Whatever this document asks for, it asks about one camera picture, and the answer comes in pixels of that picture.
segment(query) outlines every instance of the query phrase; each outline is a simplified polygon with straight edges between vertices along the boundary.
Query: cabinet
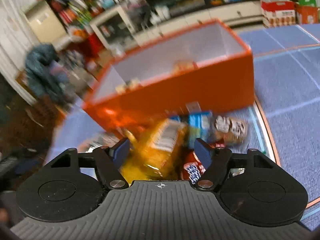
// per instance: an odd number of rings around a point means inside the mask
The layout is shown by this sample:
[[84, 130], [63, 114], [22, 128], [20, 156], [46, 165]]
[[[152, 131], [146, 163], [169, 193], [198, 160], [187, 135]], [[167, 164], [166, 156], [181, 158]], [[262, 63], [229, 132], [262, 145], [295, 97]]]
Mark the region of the cabinet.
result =
[[167, 35], [169, 33], [177, 32], [180, 29], [188, 27], [188, 23], [184, 16], [178, 17], [177, 19], [169, 20], [160, 25], [160, 31], [163, 35]]
[[259, 22], [262, 20], [260, 2], [249, 1], [233, 3], [186, 14], [160, 23], [159, 26], [151, 27], [144, 32], [136, 33], [134, 37], [137, 43], [142, 46], [150, 40], [159, 38], [162, 35], [166, 36], [186, 28], [187, 26], [195, 25], [197, 23], [200, 24], [201, 22], [216, 18], [229, 26]]
[[30, 28], [40, 42], [52, 43], [55, 39], [67, 34], [54, 12], [44, 0], [26, 12], [25, 16]]
[[200, 22], [206, 22], [211, 20], [209, 10], [203, 10], [196, 13], [191, 13], [185, 16], [187, 24], [194, 25]]

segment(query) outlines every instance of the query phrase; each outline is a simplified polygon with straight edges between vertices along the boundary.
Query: green box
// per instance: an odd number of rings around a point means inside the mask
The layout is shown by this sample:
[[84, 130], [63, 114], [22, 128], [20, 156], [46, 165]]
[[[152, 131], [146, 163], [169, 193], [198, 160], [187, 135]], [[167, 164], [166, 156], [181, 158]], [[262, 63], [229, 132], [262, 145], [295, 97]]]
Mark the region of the green box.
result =
[[300, 5], [317, 7], [316, 0], [299, 0], [298, 3], [299, 3]]

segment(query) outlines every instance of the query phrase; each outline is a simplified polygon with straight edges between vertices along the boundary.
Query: yellow chip bag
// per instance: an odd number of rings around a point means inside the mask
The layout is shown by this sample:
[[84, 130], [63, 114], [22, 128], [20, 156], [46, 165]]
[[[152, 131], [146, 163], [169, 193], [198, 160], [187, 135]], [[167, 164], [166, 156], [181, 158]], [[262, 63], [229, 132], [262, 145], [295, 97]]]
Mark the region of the yellow chip bag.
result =
[[186, 132], [184, 123], [165, 119], [143, 133], [134, 155], [148, 175], [166, 178], [173, 172]]
[[130, 156], [120, 168], [120, 173], [130, 184], [133, 180], [152, 180], [141, 168], [136, 158]]

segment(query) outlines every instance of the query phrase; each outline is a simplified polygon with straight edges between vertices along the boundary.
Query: metal screw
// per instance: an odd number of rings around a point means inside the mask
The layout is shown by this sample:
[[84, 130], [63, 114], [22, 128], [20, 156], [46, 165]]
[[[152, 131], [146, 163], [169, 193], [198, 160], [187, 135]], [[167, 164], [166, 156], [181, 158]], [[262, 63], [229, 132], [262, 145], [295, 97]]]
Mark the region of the metal screw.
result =
[[213, 182], [207, 179], [198, 181], [198, 186], [202, 188], [209, 188], [213, 186]]
[[120, 179], [115, 179], [115, 180], [110, 182], [110, 186], [114, 187], [114, 188], [123, 187], [124, 185], [125, 185], [125, 182], [123, 180], [120, 180]]

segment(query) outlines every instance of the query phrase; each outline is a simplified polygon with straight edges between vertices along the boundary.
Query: orange box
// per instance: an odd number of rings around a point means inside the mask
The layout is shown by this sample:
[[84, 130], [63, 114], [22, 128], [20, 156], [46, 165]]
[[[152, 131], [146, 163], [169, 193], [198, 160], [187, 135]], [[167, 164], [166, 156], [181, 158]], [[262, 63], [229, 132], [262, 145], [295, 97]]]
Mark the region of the orange box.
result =
[[296, 5], [299, 24], [312, 24], [319, 22], [318, 8], [306, 5]]
[[[197, 68], [173, 72], [179, 60], [193, 61]], [[141, 85], [116, 93], [118, 85], [135, 78]], [[228, 112], [254, 102], [251, 49], [219, 20], [188, 27], [114, 59], [98, 80], [84, 110], [106, 130], [174, 114]]]

